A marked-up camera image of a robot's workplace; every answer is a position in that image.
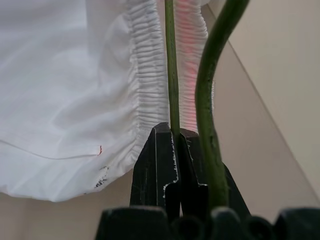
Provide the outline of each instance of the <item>wrinkled fabric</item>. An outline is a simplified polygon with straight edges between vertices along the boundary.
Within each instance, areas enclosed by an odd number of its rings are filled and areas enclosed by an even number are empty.
[[[169,121],[162,0],[0,1],[0,191],[63,201],[134,166]],[[180,121],[207,29],[200,0],[176,0]]]

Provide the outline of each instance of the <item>white fabric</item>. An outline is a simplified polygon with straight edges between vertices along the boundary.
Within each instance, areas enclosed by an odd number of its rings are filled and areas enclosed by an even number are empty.
[[[151,128],[169,121],[161,2],[0,1],[1,192],[63,201],[133,167]],[[191,130],[207,37],[200,5],[175,5],[180,117]]]

